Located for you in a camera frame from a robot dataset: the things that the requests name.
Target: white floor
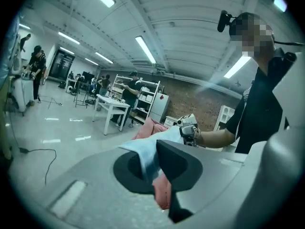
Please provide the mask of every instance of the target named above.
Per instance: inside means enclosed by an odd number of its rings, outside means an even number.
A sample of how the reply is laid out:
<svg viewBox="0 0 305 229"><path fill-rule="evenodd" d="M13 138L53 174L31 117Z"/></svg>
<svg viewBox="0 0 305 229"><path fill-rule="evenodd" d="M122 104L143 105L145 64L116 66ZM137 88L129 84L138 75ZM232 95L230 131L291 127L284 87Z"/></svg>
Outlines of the white floor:
<svg viewBox="0 0 305 229"><path fill-rule="evenodd" d="M35 151L21 154L18 147L28 150L55 149L57 158L52 163L47 176L47 182L57 178L83 158L115 148L117 145L130 140L136 135L141 125L128 127L127 120L123 131L120 132L114 123L110 122L108 134L105 136L106 112L97 113L96 121L92 122L93 105L88 108L77 106L74 96L64 92L57 83L46 82L40 87L42 102L29 107L22 117L20 113L11 113L12 123L8 126L8 136L13 147L14 161L10 167L10 177L15 186L29 195L34 196L43 186L44 177L49 163L54 159L53 151Z"/></svg>

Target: table leg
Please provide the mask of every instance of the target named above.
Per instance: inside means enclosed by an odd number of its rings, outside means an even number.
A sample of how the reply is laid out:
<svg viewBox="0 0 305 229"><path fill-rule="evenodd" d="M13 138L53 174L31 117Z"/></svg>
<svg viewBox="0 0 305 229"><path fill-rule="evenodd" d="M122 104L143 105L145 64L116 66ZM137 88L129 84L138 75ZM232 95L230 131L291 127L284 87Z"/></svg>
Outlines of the table leg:
<svg viewBox="0 0 305 229"><path fill-rule="evenodd" d="M108 131L108 126L109 126L109 122L110 122L110 116L111 116L111 113L112 113L112 109L113 109L113 106L110 105L108 113L107 113L107 118L106 118L106 123L105 123L105 128L104 128L104 135L107 135L107 131Z"/></svg>
<svg viewBox="0 0 305 229"><path fill-rule="evenodd" d="M127 114L128 108L129 108L129 107L125 108L125 113L124 113L124 115L123 115L123 119L122 119L121 126L120 126L120 132L121 132L122 129L123 129L123 125L124 125L124 121L125 121L125 118L126 118L126 114Z"/></svg>
<svg viewBox="0 0 305 229"><path fill-rule="evenodd" d="M96 114L96 110L97 110L98 104L99 104L99 98L97 98L96 101L95 101L95 106L94 106L94 110L93 110L92 121L94 121L94 118L95 118L95 114Z"/></svg>
<svg viewBox="0 0 305 229"><path fill-rule="evenodd" d="M66 80L66 87L65 87L65 92L67 92L67 88L68 88L68 79Z"/></svg>

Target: white refrigerator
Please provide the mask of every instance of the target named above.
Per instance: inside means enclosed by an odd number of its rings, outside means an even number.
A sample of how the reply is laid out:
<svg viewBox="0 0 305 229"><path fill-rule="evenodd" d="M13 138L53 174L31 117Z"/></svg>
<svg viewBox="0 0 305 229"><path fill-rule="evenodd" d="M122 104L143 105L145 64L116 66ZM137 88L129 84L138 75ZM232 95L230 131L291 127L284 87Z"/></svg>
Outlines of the white refrigerator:
<svg viewBox="0 0 305 229"><path fill-rule="evenodd" d="M149 117L157 122L165 117L165 113L169 104L170 98L168 95L157 93Z"/></svg>

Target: white table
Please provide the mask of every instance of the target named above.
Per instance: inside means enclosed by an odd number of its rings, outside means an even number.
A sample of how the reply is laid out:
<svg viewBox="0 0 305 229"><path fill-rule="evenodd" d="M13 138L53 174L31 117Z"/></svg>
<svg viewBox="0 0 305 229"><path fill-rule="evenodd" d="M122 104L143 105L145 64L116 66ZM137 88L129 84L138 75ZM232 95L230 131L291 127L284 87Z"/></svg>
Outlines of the white table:
<svg viewBox="0 0 305 229"><path fill-rule="evenodd" d="M122 119L122 124L120 126L120 131L122 131L123 123L124 123L124 120L125 120L126 114L127 114L127 110L130 107L130 105L120 103L119 101L117 101L115 99L101 96L99 94L96 94L96 96L97 96L97 99L96 99L96 103L95 103L95 107L94 107L94 111L93 111L92 121L94 121L95 114L97 112L97 106L100 105L103 109L108 111L107 117L106 117L106 123L105 123L105 127L104 127L104 135L107 135L111 115L124 115L123 119ZM118 107L125 108L125 111L118 109Z"/></svg>
<svg viewBox="0 0 305 229"><path fill-rule="evenodd" d="M77 81L76 81L76 80L73 80L73 79L67 79L67 80L66 80L66 88L65 88L65 92L67 92L67 89L68 89L68 83L69 83L69 82L75 82L75 83L76 83Z"/></svg>

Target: hand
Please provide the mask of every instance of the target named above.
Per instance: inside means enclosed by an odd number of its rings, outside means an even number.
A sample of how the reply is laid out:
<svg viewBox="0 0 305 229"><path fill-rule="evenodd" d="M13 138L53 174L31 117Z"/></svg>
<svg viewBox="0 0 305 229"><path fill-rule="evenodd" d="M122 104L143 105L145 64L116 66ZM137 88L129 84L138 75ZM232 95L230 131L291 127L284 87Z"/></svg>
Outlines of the hand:
<svg viewBox="0 0 305 229"><path fill-rule="evenodd" d="M196 129L195 129L194 138L195 138L195 139L197 139L197 138L199 138L199 137L200 137L200 135L201 135L201 131L200 131L200 129L199 129L199 128L196 128Z"/></svg>

